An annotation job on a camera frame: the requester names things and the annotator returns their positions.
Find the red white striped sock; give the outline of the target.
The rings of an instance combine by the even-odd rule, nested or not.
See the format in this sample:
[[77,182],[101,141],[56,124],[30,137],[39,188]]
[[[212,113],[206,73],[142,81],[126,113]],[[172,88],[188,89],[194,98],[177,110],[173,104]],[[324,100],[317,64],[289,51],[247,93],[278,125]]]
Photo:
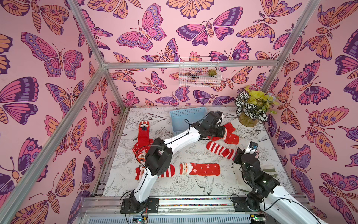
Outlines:
[[237,150],[226,148],[212,141],[206,144],[206,149],[228,160],[234,160],[237,156]]
[[[146,170],[145,167],[137,167],[135,171],[135,179],[140,180],[141,177],[145,174]],[[175,167],[173,165],[170,165],[168,170],[165,171],[162,175],[160,175],[161,178],[163,177],[173,177],[175,175]]]

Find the red snowflake santa sock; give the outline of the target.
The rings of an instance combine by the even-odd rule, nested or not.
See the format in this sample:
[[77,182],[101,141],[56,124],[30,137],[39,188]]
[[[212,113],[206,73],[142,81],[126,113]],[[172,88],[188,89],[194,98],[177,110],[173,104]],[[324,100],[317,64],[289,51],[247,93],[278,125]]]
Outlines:
[[219,176],[220,165],[217,163],[181,163],[181,175]]
[[240,141],[240,137],[238,135],[229,132],[225,134],[225,137],[223,139],[226,144],[233,145],[238,145]]

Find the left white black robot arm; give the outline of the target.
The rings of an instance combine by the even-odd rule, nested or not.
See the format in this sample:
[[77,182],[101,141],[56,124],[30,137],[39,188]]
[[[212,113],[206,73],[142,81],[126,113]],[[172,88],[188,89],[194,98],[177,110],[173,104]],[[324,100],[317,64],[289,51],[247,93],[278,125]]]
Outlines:
[[187,147],[188,145],[204,140],[207,137],[223,138],[226,135],[226,128],[221,125],[223,114],[221,112],[209,112],[202,119],[188,124],[188,129],[170,138],[156,138],[151,145],[139,148],[139,151],[149,147],[145,155],[144,175],[140,178],[137,188],[131,192],[126,192],[121,203],[122,214],[142,213],[148,208],[150,192],[157,179],[168,171],[172,156]]

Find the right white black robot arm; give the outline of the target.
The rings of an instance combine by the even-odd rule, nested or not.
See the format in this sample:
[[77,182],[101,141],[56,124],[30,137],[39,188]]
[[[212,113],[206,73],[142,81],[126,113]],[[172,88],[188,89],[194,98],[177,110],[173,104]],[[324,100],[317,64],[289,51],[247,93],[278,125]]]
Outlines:
[[281,224],[324,224],[309,209],[297,201],[277,179],[264,172],[256,157],[256,149],[237,149],[234,164],[238,165],[238,179],[250,191],[247,194],[248,208],[261,210]]

